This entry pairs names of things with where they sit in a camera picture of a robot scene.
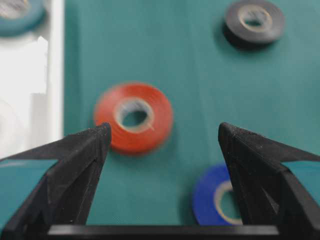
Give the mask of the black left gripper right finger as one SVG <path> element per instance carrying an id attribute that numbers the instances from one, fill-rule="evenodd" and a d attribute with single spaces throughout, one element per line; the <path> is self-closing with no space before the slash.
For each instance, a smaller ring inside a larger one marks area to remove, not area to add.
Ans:
<path id="1" fill-rule="evenodd" d="M 242 222 L 277 226 L 284 239 L 318 240 L 320 205 L 287 166 L 315 166 L 320 157 L 223 122 L 218 142 Z"/>

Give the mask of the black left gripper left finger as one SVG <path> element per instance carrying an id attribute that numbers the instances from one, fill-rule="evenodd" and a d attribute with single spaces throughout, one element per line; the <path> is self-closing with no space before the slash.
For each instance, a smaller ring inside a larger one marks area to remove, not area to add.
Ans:
<path id="1" fill-rule="evenodd" d="M 111 144 L 111 126 L 70 134 L 0 161 L 0 237 L 86 223 Z"/>

